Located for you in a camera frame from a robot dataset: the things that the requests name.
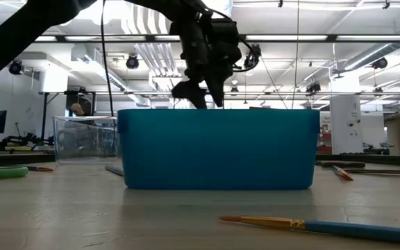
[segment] paintbrush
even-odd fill
[[[333,166],[333,171],[337,176],[342,177],[346,181],[352,181],[353,178],[348,175],[345,170],[341,169],[340,167]]]
[[[275,217],[223,216],[225,222],[242,222],[257,226],[283,230],[298,230],[315,233],[326,233],[367,240],[380,240],[400,243],[400,228],[385,226],[368,226],[361,224],[305,221],[303,219],[284,219]]]

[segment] cable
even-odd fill
[[[110,115],[114,117],[114,104],[112,100],[112,88],[110,86],[109,80],[109,71],[108,71],[108,58],[106,56],[106,41],[104,38],[104,6],[106,5],[106,0],[103,0],[103,8],[101,9],[101,46],[103,48],[103,62],[104,62],[104,70],[106,73],[106,81],[108,82],[108,91],[109,91],[109,102],[110,102]]]
[[[228,20],[229,22],[231,22],[231,23],[234,22],[230,17],[228,17],[227,15],[223,14],[223,13],[220,12],[220,11],[213,10],[213,9],[209,9],[209,10],[213,11],[214,13],[217,13],[218,15],[221,15],[224,19],[227,19],[227,20]],[[240,40],[246,47],[248,47],[248,49],[250,50],[250,52],[251,52],[254,56],[257,56],[256,51],[253,49],[253,47],[252,47],[251,45],[249,45],[249,43],[248,43],[245,39],[239,37],[239,40]],[[250,71],[250,70],[256,68],[257,65],[258,65],[258,63],[259,63],[259,60],[256,60],[256,63],[255,63],[253,66],[251,66],[251,67],[249,67],[249,68],[247,68],[247,69],[235,69],[235,70],[233,70],[233,72],[235,72],[235,73],[248,72],[248,71]]]
[[[274,82],[274,80],[273,80],[272,77],[271,77],[271,74],[269,73],[269,70],[268,70],[267,64],[265,63],[265,60],[263,60],[263,58],[261,58],[261,59],[262,59],[263,66],[265,66],[265,69],[267,70],[269,79],[271,80],[272,85],[273,85],[274,88],[276,89],[276,93],[277,93],[278,96],[281,98],[281,101],[282,101],[283,105],[285,106],[285,108],[288,109],[288,107],[286,106],[286,103],[285,103],[285,101],[283,100],[282,96],[281,96],[280,93],[277,91],[276,83]]]
[[[297,68],[299,64],[299,17],[300,14],[300,0],[297,0],[297,42],[296,42],[296,70],[294,71],[294,91],[292,93],[291,109],[294,109],[294,99],[296,97],[296,84],[297,84]]]

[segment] fluorescent light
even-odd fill
[[[109,92],[97,92],[98,95],[109,95]],[[123,92],[112,92],[112,95],[121,95]]]
[[[67,41],[78,42],[78,41],[88,41],[88,40],[100,40],[101,36],[65,36]]]
[[[400,41],[400,35],[339,35],[337,41]]]
[[[180,37],[177,35],[156,35],[157,41],[180,41]]]
[[[70,42],[92,42],[99,41],[101,42],[101,36],[70,36],[66,35],[65,39]],[[121,41],[146,41],[146,37],[143,35],[108,35],[104,37],[106,42],[121,42]]]
[[[296,41],[296,40],[314,40],[314,41],[324,41],[327,35],[247,35],[248,41],[254,40],[280,40],[280,41]]]
[[[146,41],[145,36],[142,36],[142,35],[105,36],[104,39],[108,42],[112,42],[112,41]]]
[[[56,42],[56,37],[54,36],[40,36],[35,40],[35,42]]]

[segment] hanging cable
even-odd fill
[[[294,91],[292,93],[291,109],[294,109],[294,99],[296,98],[296,84],[297,84],[297,68],[299,64],[299,21],[300,21],[300,0],[297,0],[297,42],[296,42],[296,69],[294,71]]]
[[[265,66],[265,69],[266,69],[266,71],[267,71],[267,74],[268,74],[268,76],[269,76],[269,79],[271,80],[272,85],[273,85],[274,88],[276,89],[276,93],[277,93],[278,96],[281,98],[281,101],[282,101],[283,105],[285,106],[285,108],[288,109],[288,107],[286,106],[286,103],[285,103],[285,101],[283,100],[282,96],[278,93],[278,90],[277,90],[277,87],[276,87],[276,83],[274,82],[273,78],[271,77],[271,74],[269,73],[269,70],[268,70],[267,64],[265,63],[265,60],[263,60],[263,57],[260,57],[260,59],[262,59],[263,66]]]
[[[108,57],[106,56],[106,41],[104,37],[104,6],[106,5],[106,0],[103,0],[103,8],[101,9],[101,46],[103,49],[103,63],[104,70],[106,73],[106,81],[108,82],[108,91],[109,91],[109,102],[110,102],[110,115],[114,117],[114,104],[112,100],[112,88],[110,86],[109,79],[109,70],[108,70]]]
[[[247,104],[247,75],[244,75],[244,102],[243,104]]]
[[[374,75],[374,87],[377,87],[377,83],[376,83],[376,69],[373,69],[373,75]]]

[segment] table surface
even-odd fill
[[[0,249],[400,249],[217,221],[260,215],[400,227],[400,176],[352,176],[345,182],[316,167],[309,190],[154,191],[128,190],[103,167],[30,172],[0,180]]]

